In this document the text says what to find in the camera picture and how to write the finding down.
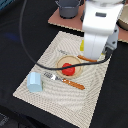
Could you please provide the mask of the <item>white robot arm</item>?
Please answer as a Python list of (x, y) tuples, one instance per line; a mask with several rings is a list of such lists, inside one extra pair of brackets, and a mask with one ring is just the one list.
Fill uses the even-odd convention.
[(97, 60), (106, 47), (117, 48), (119, 29), (116, 22), (123, 9), (123, 0), (87, 0), (82, 30), (84, 56)]

